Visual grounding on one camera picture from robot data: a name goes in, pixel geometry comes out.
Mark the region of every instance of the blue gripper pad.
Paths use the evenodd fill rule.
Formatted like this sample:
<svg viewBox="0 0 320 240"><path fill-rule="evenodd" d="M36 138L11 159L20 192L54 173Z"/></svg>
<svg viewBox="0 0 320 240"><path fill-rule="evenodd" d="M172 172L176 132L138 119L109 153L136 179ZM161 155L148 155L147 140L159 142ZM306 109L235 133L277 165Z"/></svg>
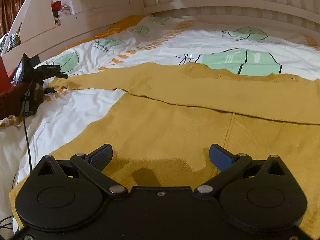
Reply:
<svg viewBox="0 0 320 240"><path fill-rule="evenodd" d="M224 171L229 168L237 157L218 144L212 144L209 149L210 161L218 168L219 171Z"/></svg>

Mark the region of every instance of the metal bolt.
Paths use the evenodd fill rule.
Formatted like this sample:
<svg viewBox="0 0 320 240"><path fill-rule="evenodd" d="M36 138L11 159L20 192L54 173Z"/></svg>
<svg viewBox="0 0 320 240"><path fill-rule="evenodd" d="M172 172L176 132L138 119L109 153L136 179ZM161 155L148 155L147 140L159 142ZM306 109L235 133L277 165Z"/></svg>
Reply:
<svg viewBox="0 0 320 240"><path fill-rule="evenodd" d="M158 195L159 197L163 197L163 196L165 196L165 192L160 191L160 192L157 193L157 195Z"/></svg>
<svg viewBox="0 0 320 240"><path fill-rule="evenodd" d="M209 185L201 185L201 186L197 187L197 190L202 194L206 194L206 193L212 192L213 187L211 187Z"/></svg>
<svg viewBox="0 0 320 240"><path fill-rule="evenodd" d="M109 188L109 191L113 194L121 194L125 192L125 187L121 185L114 185Z"/></svg>
<svg viewBox="0 0 320 240"><path fill-rule="evenodd" d="M23 240L35 240L32 236L25 236Z"/></svg>

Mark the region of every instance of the bed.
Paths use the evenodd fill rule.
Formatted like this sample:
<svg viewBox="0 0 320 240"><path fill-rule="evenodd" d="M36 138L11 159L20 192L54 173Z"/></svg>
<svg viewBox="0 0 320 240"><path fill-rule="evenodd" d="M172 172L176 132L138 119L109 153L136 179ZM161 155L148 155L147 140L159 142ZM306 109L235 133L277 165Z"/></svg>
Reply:
<svg viewBox="0 0 320 240"><path fill-rule="evenodd" d="M35 65L59 64L70 77L145 62L193 62L240 75L320 79L319 0L70 1L73 15L60 19L60 26L50 0L25 1L9 32L21 26L21 44L1 55L7 72L26 53ZM60 89L46 96L36 115L26 119L32 166L102 119L124 94L121 89ZM21 118L2 120L0 127L4 218L12 215L9 192L29 171ZM319 199L319 193L312 197ZM304 229L315 238L320 218L311 213L312 226ZM18 228L16 220L13 228ZM4 236L11 233L0 230Z"/></svg>

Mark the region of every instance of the yellow knit fabric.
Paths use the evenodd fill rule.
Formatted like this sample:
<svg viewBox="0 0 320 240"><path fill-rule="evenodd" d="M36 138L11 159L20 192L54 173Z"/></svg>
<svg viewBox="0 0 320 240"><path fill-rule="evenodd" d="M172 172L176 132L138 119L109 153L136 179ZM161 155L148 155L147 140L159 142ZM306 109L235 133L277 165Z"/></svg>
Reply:
<svg viewBox="0 0 320 240"><path fill-rule="evenodd" d="M103 173L129 189L195 188L217 174L208 149L217 143L254 159L280 155L308 199L301 228L320 236L320 86L298 76L249 77L206 65L145 63L67 80L55 89L127 90L99 121L52 154L68 159L104 143L114 158ZM18 192L15 188L11 201Z"/></svg>

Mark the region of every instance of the black tripod clamp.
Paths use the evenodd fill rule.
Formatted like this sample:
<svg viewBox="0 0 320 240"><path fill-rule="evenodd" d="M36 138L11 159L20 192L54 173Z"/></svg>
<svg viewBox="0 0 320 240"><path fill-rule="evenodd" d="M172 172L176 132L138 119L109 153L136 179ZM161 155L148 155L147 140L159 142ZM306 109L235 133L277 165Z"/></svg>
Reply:
<svg viewBox="0 0 320 240"><path fill-rule="evenodd" d="M34 69L30 58L23 54L16 72L17 84L35 82L43 86L44 80L52 77L68 78L68 75L61 72L59 65L41 65Z"/></svg>
<svg viewBox="0 0 320 240"><path fill-rule="evenodd" d="M310 240L298 226L306 197L281 158L266 161L209 150L220 174L190 187L133 187L101 173L103 145L89 155L44 156L15 207L25 226L12 240L234 239Z"/></svg>

